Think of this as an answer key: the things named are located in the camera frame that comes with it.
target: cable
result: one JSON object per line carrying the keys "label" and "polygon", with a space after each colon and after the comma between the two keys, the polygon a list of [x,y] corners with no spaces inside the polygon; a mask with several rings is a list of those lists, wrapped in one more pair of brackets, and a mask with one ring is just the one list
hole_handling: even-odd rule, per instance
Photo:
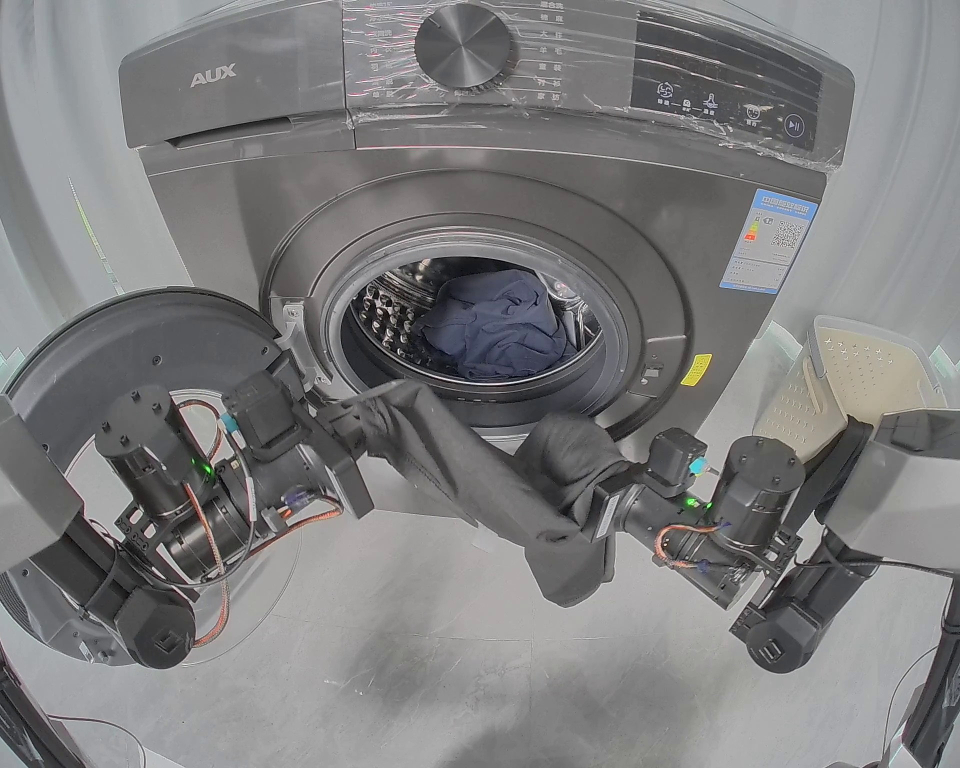
{"label": "cable", "polygon": [[660,529],[660,532],[654,539],[654,554],[663,560],[669,568],[697,568],[702,573],[708,570],[736,570],[740,567],[739,565],[711,563],[709,560],[696,562],[692,560],[674,560],[663,548],[663,537],[670,533],[670,531],[690,531],[696,534],[712,534],[721,528],[726,528],[728,525],[730,525],[728,522],[722,522],[718,525],[684,525],[682,523],[667,525],[665,528]]}
{"label": "cable", "polygon": [[836,563],[824,561],[823,563],[798,563],[797,558],[793,560],[796,568],[858,568],[865,565],[892,565],[897,568],[906,568],[907,570],[916,570],[920,573],[929,573],[934,576],[943,576],[947,579],[956,579],[960,573],[954,573],[951,570],[941,568],[929,568],[926,565],[914,565],[913,563],[902,563],[899,560],[840,560]]}
{"label": "cable", "polygon": [[910,674],[913,668],[917,666],[917,664],[919,664],[921,661],[923,661],[926,657],[928,657],[930,654],[932,654],[934,651],[936,651],[937,648],[939,647],[940,647],[939,645],[934,645],[929,651],[922,653],[916,661],[914,661],[912,664],[910,664],[910,666],[907,667],[906,672],[904,672],[903,675],[900,677],[900,682],[897,683],[897,687],[894,688],[894,693],[890,697],[890,706],[887,708],[887,720],[883,724],[883,747],[880,750],[880,753],[882,755],[887,751],[887,732],[890,730],[890,713],[893,711],[893,708],[894,708],[894,699],[897,698],[897,691],[900,690],[900,686],[903,685],[903,681],[906,680],[906,676]]}
{"label": "cable", "polygon": [[309,525],[312,522],[319,522],[320,520],[330,520],[344,513],[344,508],[340,506],[340,502],[337,501],[337,499],[335,499],[333,496],[321,496],[319,500],[325,501],[327,504],[333,507],[333,509],[330,510],[329,512],[324,512],[320,515],[311,515],[310,517],[305,517],[303,520],[299,520],[298,522],[295,522],[293,525],[287,528],[287,530],[285,530],[283,533],[277,534],[272,539],[264,541],[262,544],[259,544],[258,546],[256,546],[253,549],[253,552],[250,553],[250,556],[253,557],[253,555],[258,555],[260,552],[262,552],[271,544],[277,541],[280,541],[287,534],[292,534],[294,531],[298,530],[299,528],[302,528],[304,525]]}
{"label": "cable", "polygon": [[250,467],[247,466],[247,460],[243,457],[243,450],[240,448],[240,445],[236,442],[236,439],[227,432],[227,428],[223,426],[221,421],[217,421],[217,428],[223,431],[224,437],[227,438],[227,442],[230,444],[230,447],[233,449],[234,458],[240,464],[240,469],[243,471],[244,476],[247,479],[247,521],[250,524],[250,533],[247,536],[247,543],[244,546],[243,553],[240,555],[240,559],[237,560],[233,567],[228,568],[226,573],[222,573],[219,576],[215,576],[212,579],[204,579],[200,582],[174,582],[169,579],[164,579],[162,576],[157,576],[152,570],[143,566],[136,558],[131,558],[130,562],[133,563],[137,570],[146,576],[148,579],[153,581],[155,584],[161,585],[162,587],[173,587],[176,589],[195,589],[203,587],[211,587],[214,584],[221,584],[225,582],[230,576],[236,573],[237,568],[239,568],[244,561],[250,556],[253,548],[253,539],[256,536],[256,491],[253,487],[253,475],[251,475]]}
{"label": "cable", "polygon": [[61,714],[48,714],[47,717],[49,717],[51,720],[60,720],[62,723],[99,723],[102,726],[110,726],[118,731],[123,731],[123,733],[136,742],[136,746],[140,750],[140,768],[147,768],[147,750],[144,749],[140,739],[134,736],[123,726],[118,726],[116,723],[111,723],[109,720],[100,720],[96,717],[66,717],[65,715]]}
{"label": "cable", "polygon": [[[217,564],[217,569],[220,571],[221,575],[225,575],[227,573],[227,569],[224,568],[224,559],[220,555],[220,547],[217,546],[217,541],[213,536],[210,523],[206,519],[204,509],[200,506],[200,500],[197,498],[197,495],[193,493],[193,489],[190,488],[189,483],[184,483],[183,487],[186,489],[186,494],[190,497],[190,503],[193,505],[194,512],[197,513],[197,517],[200,519],[200,523],[204,527],[206,540],[210,544],[210,551],[213,553],[213,560]],[[217,637],[220,636],[221,632],[227,626],[227,622],[230,618],[230,587],[228,582],[224,581],[220,585],[220,591],[222,592],[222,598],[220,601],[220,616],[217,619],[217,623],[214,625],[212,630],[206,633],[206,635],[199,637],[194,642],[194,648],[203,648],[207,643],[213,642],[215,639],[217,639]]]}
{"label": "cable", "polygon": [[217,421],[217,424],[218,424],[217,439],[213,442],[213,447],[206,452],[206,460],[209,461],[210,459],[212,459],[214,456],[217,455],[217,451],[220,450],[220,446],[224,444],[224,434],[220,430],[220,426],[219,426],[220,411],[218,411],[215,406],[206,402],[206,400],[197,400],[197,399],[184,400],[183,402],[177,403],[177,410],[182,411],[184,408],[190,408],[192,406],[199,406],[201,408],[205,408],[207,411],[213,414],[213,418]]}

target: navy blue clothing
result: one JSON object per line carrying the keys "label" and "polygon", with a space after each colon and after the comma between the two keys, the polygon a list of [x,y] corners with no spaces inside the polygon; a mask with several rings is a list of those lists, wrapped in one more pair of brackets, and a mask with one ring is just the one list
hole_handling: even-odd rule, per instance
{"label": "navy blue clothing", "polygon": [[448,281],[414,330],[473,381],[532,376],[576,352],[543,283],[522,270]]}

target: aux logo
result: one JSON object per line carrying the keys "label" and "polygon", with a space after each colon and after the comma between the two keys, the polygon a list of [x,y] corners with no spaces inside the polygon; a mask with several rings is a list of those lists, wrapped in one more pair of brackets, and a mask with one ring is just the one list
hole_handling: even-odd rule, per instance
{"label": "aux logo", "polygon": [[216,83],[218,80],[224,80],[226,78],[235,78],[237,73],[233,71],[236,61],[233,64],[228,66],[218,66],[215,70],[207,69],[206,72],[198,72],[193,76],[193,82],[190,84],[192,88],[194,85],[206,85],[207,83]]}

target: metal bracket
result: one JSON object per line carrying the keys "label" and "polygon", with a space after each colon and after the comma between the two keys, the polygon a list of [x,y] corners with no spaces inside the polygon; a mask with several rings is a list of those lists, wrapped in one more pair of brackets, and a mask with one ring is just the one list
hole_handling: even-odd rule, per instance
{"label": "metal bracket", "polygon": [[329,384],[333,377],[317,360],[303,325],[303,302],[291,301],[283,305],[283,335],[276,340],[281,349],[289,349],[303,371],[303,389],[309,392],[315,386]]}
{"label": "metal bracket", "polygon": [[738,555],[747,558],[760,570],[767,578],[779,579],[786,571],[787,567],[793,561],[793,556],[800,548],[803,541],[797,534],[786,526],[782,525],[777,529],[777,533],[770,539],[767,548],[760,554],[754,554],[747,550],[735,550]]}

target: plastic wrap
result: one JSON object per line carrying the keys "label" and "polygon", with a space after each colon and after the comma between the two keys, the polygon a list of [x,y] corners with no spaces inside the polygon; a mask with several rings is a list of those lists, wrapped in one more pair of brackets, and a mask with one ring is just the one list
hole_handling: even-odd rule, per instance
{"label": "plastic wrap", "polygon": [[459,115],[488,127],[486,116],[503,108],[521,118],[605,114],[823,172],[842,159],[849,70],[733,4],[717,2],[721,16],[656,0],[494,0],[484,5],[510,30],[510,61],[502,76],[470,90],[434,82],[415,55],[421,23],[446,5],[344,0],[347,107],[356,125],[430,117],[448,128],[437,118]]}

